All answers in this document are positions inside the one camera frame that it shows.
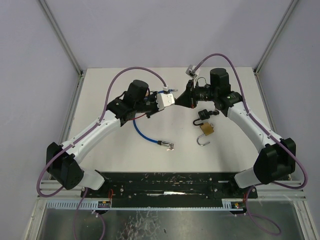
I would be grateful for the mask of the red cable padlock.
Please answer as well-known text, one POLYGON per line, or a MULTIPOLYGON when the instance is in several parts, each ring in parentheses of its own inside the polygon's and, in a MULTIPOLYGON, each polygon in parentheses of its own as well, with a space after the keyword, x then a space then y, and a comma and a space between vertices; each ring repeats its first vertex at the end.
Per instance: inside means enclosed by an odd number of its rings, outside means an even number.
POLYGON ((140 115, 140 116, 136 116, 136 117, 132 118, 131 120, 132 120, 132 121, 135 121, 135 120, 137 120, 137 119, 140 119, 140 118, 145 117, 146 115, 147 115, 147 114, 144 113, 144 114, 142 114, 142 115, 140 115))

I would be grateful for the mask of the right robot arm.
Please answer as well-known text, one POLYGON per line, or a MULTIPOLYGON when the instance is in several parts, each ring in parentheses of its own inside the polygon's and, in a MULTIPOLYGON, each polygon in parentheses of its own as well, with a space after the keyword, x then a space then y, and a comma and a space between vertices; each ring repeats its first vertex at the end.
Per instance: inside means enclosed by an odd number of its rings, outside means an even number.
POLYGON ((194 66, 190 66, 186 74, 191 79, 187 82, 185 91, 175 100, 176 105, 194 109, 199 101, 213 102, 219 112, 245 133, 258 152, 253 167, 234 176, 239 188, 267 185, 295 171, 295 142, 291 138, 282 138, 253 114, 243 96, 231 89, 226 69, 211 69, 210 83, 204 86, 199 86, 194 66))

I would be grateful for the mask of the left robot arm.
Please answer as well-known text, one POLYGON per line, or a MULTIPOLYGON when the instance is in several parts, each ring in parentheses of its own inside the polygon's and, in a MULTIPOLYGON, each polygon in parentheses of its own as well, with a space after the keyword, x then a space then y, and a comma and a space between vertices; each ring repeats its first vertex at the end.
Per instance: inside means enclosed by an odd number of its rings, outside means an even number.
POLYGON ((146 82, 131 82, 122 95, 107 104, 103 116, 72 139, 61 144, 53 142, 47 147, 47 172, 66 190, 76 186, 98 190, 105 178, 97 170, 82 168, 80 163, 100 141, 131 121, 136 114, 151 116, 159 112, 158 96, 157 91, 149 90, 146 82))

